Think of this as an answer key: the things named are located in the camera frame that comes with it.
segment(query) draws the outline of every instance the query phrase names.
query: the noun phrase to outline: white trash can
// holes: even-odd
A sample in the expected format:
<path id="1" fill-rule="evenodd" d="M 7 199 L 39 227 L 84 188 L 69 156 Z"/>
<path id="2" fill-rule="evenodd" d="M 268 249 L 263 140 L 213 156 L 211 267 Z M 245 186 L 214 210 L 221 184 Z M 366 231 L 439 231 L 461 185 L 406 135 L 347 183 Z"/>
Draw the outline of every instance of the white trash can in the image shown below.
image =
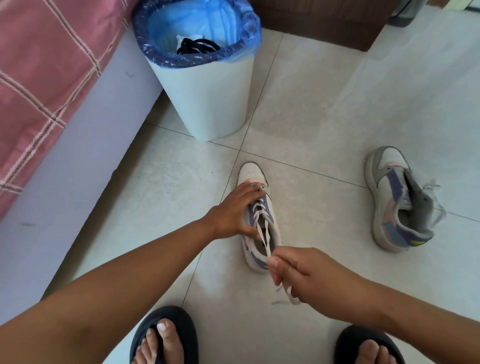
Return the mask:
<path id="1" fill-rule="evenodd" d="M 245 122 L 260 20 L 246 0 L 148 0 L 132 14 L 138 44 L 189 133 L 215 140 Z M 177 55 L 177 36 L 221 49 Z"/>

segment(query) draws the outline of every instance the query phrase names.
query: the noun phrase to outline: shoe sole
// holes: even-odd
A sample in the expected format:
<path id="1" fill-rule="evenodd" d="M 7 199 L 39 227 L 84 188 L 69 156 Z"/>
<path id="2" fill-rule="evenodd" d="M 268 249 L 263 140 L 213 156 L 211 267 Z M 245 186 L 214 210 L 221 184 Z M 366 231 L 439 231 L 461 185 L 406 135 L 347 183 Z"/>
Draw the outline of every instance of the shoe sole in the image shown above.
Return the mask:
<path id="1" fill-rule="evenodd" d="M 380 211 L 380 205 L 378 204 L 378 187 L 375 183 L 373 178 L 373 157 L 375 155 L 376 150 L 371 152 L 367 160 L 365 161 L 365 181 L 367 182 L 368 188 L 373 195 L 373 199 L 375 200 L 375 213 L 373 215 L 373 224 L 372 224 L 372 235 L 373 240 L 377 243 L 377 245 L 389 252 L 393 253 L 402 253 L 408 250 L 408 248 L 402 248 L 400 246 L 392 244 L 382 229 L 382 211 Z"/>
<path id="2" fill-rule="evenodd" d="M 255 164 L 255 165 L 259 168 L 260 172 L 262 172 L 262 175 L 263 175 L 263 177 L 265 178 L 265 182 L 267 183 L 267 186 L 270 186 L 269 183 L 268 183 L 268 179 L 267 179 L 267 177 L 265 176 L 265 173 L 264 173 L 264 170 L 262 169 L 262 167 L 260 167 L 260 166 L 259 166 L 257 163 L 255 163 L 255 162 L 249 161 L 249 162 L 243 163 L 243 164 L 240 166 L 239 173 L 238 173 L 238 175 L 237 175 L 237 183 L 236 183 L 235 187 L 237 187 L 237 186 L 239 185 L 240 171 L 241 171 L 241 169 L 243 168 L 243 166 L 244 166 L 245 164 L 247 164 L 247 163 L 253 163 L 253 164 Z M 254 271 L 257 272 L 257 273 L 268 273 L 268 269 L 262 269 L 262 268 L 260 268 L 255 262 L 252 261 L 252 257 L 250 257 L 250 254 L 247 252 L 247 249 L 245 248 L 245 243 L 243 242 L 243 238 L 242 238 L 242 242 L 241 242 L 241 248 L 242 248 L 242 250 L 243 250 L 243 255 L 245 256 L 245 260 L 247 261 L 248 266 L 249 266 L 252 270 L 254 270 Z"/>

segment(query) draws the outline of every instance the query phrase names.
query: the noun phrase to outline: white bed frame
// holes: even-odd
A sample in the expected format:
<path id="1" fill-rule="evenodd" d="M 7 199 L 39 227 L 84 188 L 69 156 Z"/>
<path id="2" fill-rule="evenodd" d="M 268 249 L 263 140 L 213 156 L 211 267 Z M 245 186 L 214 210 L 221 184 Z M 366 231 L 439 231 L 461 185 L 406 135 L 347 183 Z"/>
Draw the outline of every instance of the white bed frame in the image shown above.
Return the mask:
<path id="1" fill-rule="evenodd" d="M 161 91 L 128 29 L 0 223 L 0 325 L 40 300 Z"/>

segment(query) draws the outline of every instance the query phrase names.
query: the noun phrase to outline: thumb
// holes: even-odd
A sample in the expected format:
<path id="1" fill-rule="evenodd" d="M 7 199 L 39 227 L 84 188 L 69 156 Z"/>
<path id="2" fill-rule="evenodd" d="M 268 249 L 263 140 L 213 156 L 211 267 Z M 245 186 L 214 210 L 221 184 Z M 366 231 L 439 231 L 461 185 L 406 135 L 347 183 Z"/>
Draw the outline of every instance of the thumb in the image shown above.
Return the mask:
<path id="1" fill-rule="evenodd" d="M 261 240 L 260 234 L 256 227 L 242 225 L 242 227 L 240 228 L 240 234 L 248 236 L 249 238 L 252 238 L 252 239 Z"/>
<path id="2" fill-rule="evenodd" d="M 274 271 L 282 280 L 286 280 L 293 287 L 298 288 L 303 283 L 304 275 L 286 260 L 274 255 L 269 256 L 267 265 L 270 270 Z"/>

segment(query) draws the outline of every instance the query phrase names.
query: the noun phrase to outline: white sneaker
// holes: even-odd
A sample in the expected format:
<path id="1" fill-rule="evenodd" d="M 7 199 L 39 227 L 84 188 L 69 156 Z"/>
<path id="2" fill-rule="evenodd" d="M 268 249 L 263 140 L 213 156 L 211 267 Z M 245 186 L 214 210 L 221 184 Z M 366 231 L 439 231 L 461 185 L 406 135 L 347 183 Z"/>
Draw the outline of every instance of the white sneaker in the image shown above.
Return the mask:
<path id="1" fill-rule="evenodd" d="M 421 188 L 411 175 L 410 166 L 395 147 L 375 149 L 365 163 L 365 180 L 375 199 L 372 233 L 375 242 L 392 252 L 402 252 L 425 244 L 433 237 L 431 228 L 435 196 Z"/>
<path id="2" fill-rule="evenodd" d="M 258 164 L 246 162 L 240 167 L 237 186 L 246 180 L 250 183 L 261 183 L 266 195 L 248 205 L 243 213 L 243 222 L 256 227 L 261 237 L 261 240 L 254 240 L 242 235 L 243 253 L 250 268 L 256 272 L 267 273 L 267 257 L 272 255 L 277 246 L 282 245 L 280 230 L 273 212 L 268 181 Z"/>

